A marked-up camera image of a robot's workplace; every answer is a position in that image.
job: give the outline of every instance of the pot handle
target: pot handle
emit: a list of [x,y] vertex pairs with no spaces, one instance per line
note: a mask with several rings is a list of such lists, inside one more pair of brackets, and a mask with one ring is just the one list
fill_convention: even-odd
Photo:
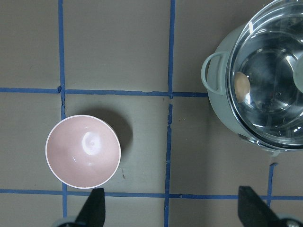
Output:
[[[203,65],[202,65],[202,69],[201,69],[201,79],[202,79],[202,83],[203,85],[207,88],[207,90],[213,92],[213,93],[216,93],[218,95],[224,95],[223,93],[223,84],[219,84],[219,87],[217,90],[211,88],[209,86],[209,84],[207,83],[206,81],[206,67],[209,63],[209,61],[213,58],[213,57],[216,57],[216,56],[220,56],[222,55],[223,56],[223,62],[225,62],[225,58],[227,57],[227,55],[229,54],[228,51],[221,51],[221,52],[215,52],[213,54],[211,54],[208,58],[206,58],[206,60],[204,61]],[[226,68],[226,65],[225,64],[220,64],[219,65],[219,77],[222,77],[222,76],[225,76],[225,73],[223,72],[223,70]]]

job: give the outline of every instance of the rice cooker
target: rice cooker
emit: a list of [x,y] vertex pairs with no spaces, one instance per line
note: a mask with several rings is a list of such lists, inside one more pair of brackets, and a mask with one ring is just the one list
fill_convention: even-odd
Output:
[[275,155],[303,150],[303,0],[275,0],[229,33],[201,79],[242,139]]

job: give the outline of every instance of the glass lid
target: glass lid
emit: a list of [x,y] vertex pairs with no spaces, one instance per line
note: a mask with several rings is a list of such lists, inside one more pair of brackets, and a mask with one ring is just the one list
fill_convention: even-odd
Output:
[[303,0],[276,0],[255,15],[227,70],[241,124],[271,146],[303,149]]

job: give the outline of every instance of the bowl rim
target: bowl rim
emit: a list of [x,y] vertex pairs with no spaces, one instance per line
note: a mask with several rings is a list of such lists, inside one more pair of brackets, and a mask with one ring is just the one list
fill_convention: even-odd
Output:
[[[54,172],[54,170],[52,169],[52,167],[51,167],[51,165],[50,165],[50,163],[49,163],[49,161],[48,161],[48,157],[47,157],[47,144],[48,144],[49,138],[50,138],[50,136],[52,135],[53,131],[54,131],[62,122],[66,121],[66,120],[69,120],[69,119],[71,119],[71,118],[76,118],[76,117],[88,117],[88,118],[93,118],[93,119],[98,120],[99,122],[105,124],[105,125],[112,131],[112,133],[113,133],[113,135],[115,136],[115,138],[116,138],[116,140],[117,140],[117,143],[118,143],[118,147],[119,147],[119,160],[118,160],[118,163],[117,163],[117,166],[116,166],[114,172],[113,172],[112,175],[111,175],[109,178],[107,178],[104,182],[102,182],[102,183],[100,183],[100,184],[97,184],[97,185],[95,185],[95,186],[90,186],[90,187],[78,187],[78,186],[71,185],[70,183],[65,182],[64,180],[62,180],[62,179]],[[63,120],[59,121],[59,122],[52,128],[52,130],[51,130],[50,133],[48,134],[48,137],[47,137],[47,140],[46,140],[46,143],[45,143],[45,157],[46,157],[46,161],[47,161],[48,167],[51,169],[52,173],[53,173],[53,174],[54,174],[62,183],[66,184],[66,185],[68,185],[68,186],[70,186],[70,187],[73,187],[73,188],[78,188],[78,189],[91,189],[91,188],[97,188],[97,187],[99,187],[99,186],[105,184],[105,183],[106,183],[107,181],[109,181],[109,180],[113,177],[113,175],[116,173],[116,171],[117,171],[117,169],[118,169],[118,167],[119,167],[119,165],[120,165],[120,161],[121,161],[121,145],[120,145],[120,142],[119,142],[119,139],[118,139],[118,137],[117,137],[116,132],[114,131],[114,129],[113,129],[107,122],[105,122],[104,120],[101,120],[101,119],[99,119],[99,118],[97,118],[97,117],[94,117],[94,116],[85,115],[85,114],[79,114],[79,115],[73,115],[73,116],[64,118]]]

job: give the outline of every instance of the blue tape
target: blue tape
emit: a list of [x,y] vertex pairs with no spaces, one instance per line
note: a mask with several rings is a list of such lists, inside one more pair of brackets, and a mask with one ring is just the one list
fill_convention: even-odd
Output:
[[40,194],[40,195],[62,195],[62,191],[24,190],[24,189],[0,189],[0,193],[11,193],[11,194]]
[[268,185],[267,185],[267,205],[270,207],[271,204],[271,193],[273,190],[273,176],[274,176],[274,169],[277,163],[272,163],[269,166],[269,173],[268,173]]
[[174,33],[175,33],[175,12],[176,2],[170,1],[170,21],[169,21],[169,96],[173,98],[173,63],[174,63]]
[[200,92],[174,92],[174,97],[208,97],[207,93]]
[[191,194],[170,194],[174,199],[194,199],[194,200],[237,200],[237,195],[191,195]]
[[[89,196],[90,192],[67,192],[68,195]],[[106,192],[108,197],[134,197],[134,198],[164,198],[161,193],[129,193],[129,192]]]
[[67,217],[67,185],[62,183],[62,211],[63,217]]
[[172,107],[169,105],[169,114],[167,116],[167,142],[166,142],[166,177],[165,177],[165,199],[164,199],[164,226],[169,225],[169,188],[170,188],[170,155],[171,155],[171,127],[172,124]]
[[271,200],[303,200],[303,196],[271,196]]
[[58,27],[59,27],[59,64],[60,64],[60,94],[61,120],[65,116],[65,65],[64,65],[64,33],[63,33],[63,0],[58,0]]
[[82,95],[119,95],[119,96],[169,96],[167,92],[162,91],[122,91],[122,90],[78,90],[67,89],[66,94],[82,94]]
[[57,89],[0,87],[0,92],[58,94],[59,93],[59,87]]
[[267,196],[267,195],[259,195],[259,197],[260,197],[262,200],[267,200],[267,199],[268,199],[268,196]]

